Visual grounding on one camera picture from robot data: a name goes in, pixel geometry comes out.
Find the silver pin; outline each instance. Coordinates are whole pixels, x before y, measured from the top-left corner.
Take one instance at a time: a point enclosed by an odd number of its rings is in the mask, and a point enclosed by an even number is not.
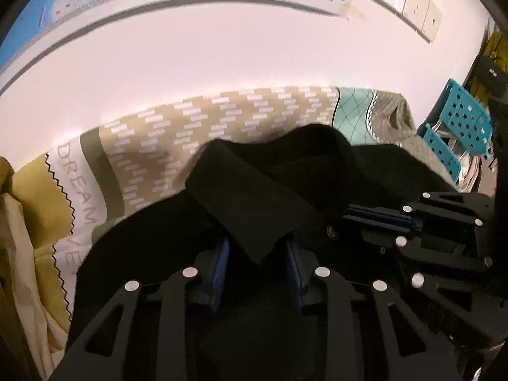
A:
[[[182,275],[186,278],[194,278],[197,275],[197,269],[190,266],[182,271]]]
[[[374,289],[376,291],[379,291],[379,292],[384,292],[388,289],[388,285],[386,285],[386,282],[380,281],[380,280],[374,281],[372,286],[374,287]]]
[[[124,286],[126,291],[132,292],[139,288],[139,282],[138,281],[129,281]]]
[[[405,236],[397,236],[397,239],[395,239],[395,244],[399,247],[399,248],[403,248],[406,246],[407,244],[407,239]]]
[[[317,276],[320,276],[322,278],[326,278],[327,276],[330,276],[330,270],[327,267],[319,266],[314,270],[314,273]]]
[[[423,277],[423,275],[420,273],[417,273],[417,274],[414,274],[413,277],[411,278],[411,285],[413,288],[418,289],[423,286],[424,281],[425,281],[425,278]]]

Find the wall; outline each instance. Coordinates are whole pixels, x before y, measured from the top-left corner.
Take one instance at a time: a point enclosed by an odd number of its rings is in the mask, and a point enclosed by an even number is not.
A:
[[[65,44],[0,97],[0,154],[14,169],[98,124],[206,93],[284,85],[402,93],[416,124],[449,77],[463,82],[487,13],[478,0],[435,0],[428,44],[371,0],[366,20],[249,3],[193,4],[107,24]]]

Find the black fabric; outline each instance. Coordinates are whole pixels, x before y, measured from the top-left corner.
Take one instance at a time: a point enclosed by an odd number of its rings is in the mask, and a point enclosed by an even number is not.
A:
[[[77,273],[68,347],[126,281],[163,281],[228,236],[219,312],[188,317],[191,379],[322,379],[326,316],[293,309],[281,238],[292,233],[320,262],[349,264],[354,275],[358,264],[335,251],[355,244],[354,237],[331,240],[330,219],[348,204],[400,209],[425,191],[451,190],[403,149],[351,147],[328,126],[305,126],[265,144],[212,141],[185,191],[132,215],[94,245]],[[157,309],[139,307],[126,380],[154,379],[157,322]]]

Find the black zigzag trim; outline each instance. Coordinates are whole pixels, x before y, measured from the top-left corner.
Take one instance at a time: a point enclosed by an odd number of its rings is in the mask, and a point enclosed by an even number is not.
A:
[[[75,209],[72,207],[72,201],[69,199],[69,196],[64,191],[63,186],[60,185],[59,179],[57,179],[57,177],[55,176],[55,172],[51,170],[51,165],[48,163],[48,159],[49,159],[49,154],[46,153],[45,163],[46,163],[46,166],[48,167],[48,172],[51,173],[51,175],[53,177],[53,180],[57,183],[57,186],[62,190],[62,193],[65,195],[65,199],[67,201],[69,201],[69,207],[72,209],[72,213],[70,214],[72,216],[72,222],[70,223],[70,234],[72,235],[73,234],[73,229],[74,229],[74,221],[76,220],[76,217],[74,216]],[[64,293],[63,300],[65,301],[65,310],[69,313],[69,321],[70,321],[70,317],[72,316],[72,312],[70,312],[70,310],[69,310],[69,302],[67,300],[67,291],[64,288],[64,281],[63,281],[63,279],[61,277],[62,271],[60,271],[60,269],[58,269],[58,267],[57,267],[57,258],[55,257],[56,251],[57,251],[57,249],[55,248],[55,245],[53,245],[53,253],[51,254],[51,257],[53,258],[53,266],[58,271],[58,278],[59,278],[60,282],[62,283],[61,287],[62,287],[62,291]]]

